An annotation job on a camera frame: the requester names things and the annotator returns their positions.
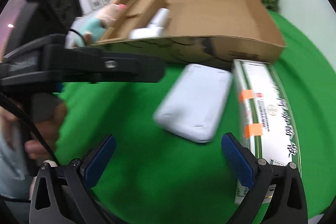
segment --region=sleeve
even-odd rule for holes
[[[9,147],[0,132],[0,194],[7,198],[28,200],[33,177],[26,169],[17,123],[13,129],[14,149]]]

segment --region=white power bank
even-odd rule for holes
[[[166,8],[160,8],[147,25],[147,28],[165,27],[168,20],[168,16],[169,16],[169,10]]]
[[[150,37],[161,37],[163,34],[163,27],[139,28],[133,29],[129,32],[128,38],[141,39]]]
[[[163,129],[194,142],[214,137],[230,92],[230,72],[189,64],[153,115]]]

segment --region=black cable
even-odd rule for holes
[[[173,44],[177,44],[177,45],[182,45],[182,46],[193,46],[193,45],[195,45],[195,42],[194,42],[194,41],[193,41],[192,44],[183,44],[183,43],[180,43],[180,42],[176,42],[176,41],[174,41],[173,39],[171,39],[171,38],[169,38],[169,37],[167,37],[166,39],[172,41]]]
[[[154,42],[149,42],[147,40],[141,40],[142,42],[145,42],[147,44],[150,44],[150,45],[156,45],[158,46],[159,48],[164,48],[164,47],[170,47],[171,44],[166,44],[166,45],[162,45],[162,44],[157,44],[157,43],[154,43]]]
[[[76,31],[76,30],[70,28],[70,29],[68,29],[68,32],[74,32],[74,33],[78,34],[82,38],[84,45],[86,45],[84,36],[82,36],[82,34],[79,31]]]
[[[145,47],[139,47],[139,46],[134,46],[134,45],[128,44],[128,42],[122,42],[122,44],[126,44],[128,46],[133,47],[133,48],[145,48]]]
[[[41,143],[41,145],[47,150],[49,153],[51,159],[60,166],[59,161],[57,160],[53,150],[50,148],[50,146],[47,144],[47,142],[44,140],[44,138],[41,136],[40,132],[34,125],[34,123],[30,120],[27,114],[25,114],[16,104],[14,104],[11,100],[9,100],[5,95],[0,93],[0,106],[2,106],[4,109],[15,115],[19,120],[21,120],[25,126],[28,127],[28,129],[34,134],[36,139]]]

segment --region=person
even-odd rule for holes
[[[50,95],[37,94],[35,100],[43,101],[46,96]],[[53,100],[56,105],[53,115],[47,120],[35,123],[35,126],[54,150],[68,109],[65,102],[58,97],[54,97]],[[33,160],[50,158],[38,140],[27,141],[24,149]],[[0,194],[17,220],[26,224],[29,223],[29,199],[33,177],[27,172],[22,150],[17,117],[0,107]]]
[[[104,30],[115,21],[124,8],[124,6],[116,4],[118,1],[112,0],[79,30],[86,38],[86,45],[94,43]],[[59,138],[59,130],[68,113],[67,106],[58,97],[46,93],[36,94],[32,104],[44,108],[55,106],[53,114],[49,118],[35,123],[41,136],[54,151]],[[35,180],[28,174],[23,153],[26,152],[29,158],[39,161],[49,160],[50,155],[38,140],[27,141],[24,147],[25,151],[22,150],[17,117],[0,107],[0,195],[19,223],[28,224],[30,198]],[[49,161],[49,163],[51,166],[56,166],[54,162]],[[98,201],[97,204],[111,223],[125,223],[110,213]]]

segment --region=green tablecloth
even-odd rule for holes
[[[270,14],[288,46],[275,68],[296,122],[311,217],[336,194],[336,75],[307,37],[280,15]],[[115,215],[132,224],[226,223],[237,208],[236,179],[220,145],[223,133],[238,136],[234,89],[211,143],[189,142],[161,130],[152,120],[183,67],[170,65],[159,84],[69,83],[61,95],[69,114],[57,157],[66,164],[112,133],[117,151],[94,192]],[[262,206],[256,221],[266,208]]]

